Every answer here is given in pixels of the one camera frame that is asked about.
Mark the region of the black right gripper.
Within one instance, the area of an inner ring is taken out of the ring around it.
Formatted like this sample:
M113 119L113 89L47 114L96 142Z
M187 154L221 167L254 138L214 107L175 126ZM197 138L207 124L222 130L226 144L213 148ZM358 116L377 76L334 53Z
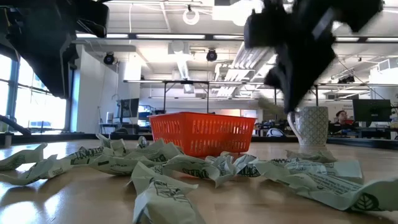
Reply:
M247 49L270 47L279 66L270 69L264 84L282 90L284 112L296 109L316 79L336 58L332 23L338 17L336 1L294 1L287 12L282 1L264 1L264 8L252 13L244 25Z

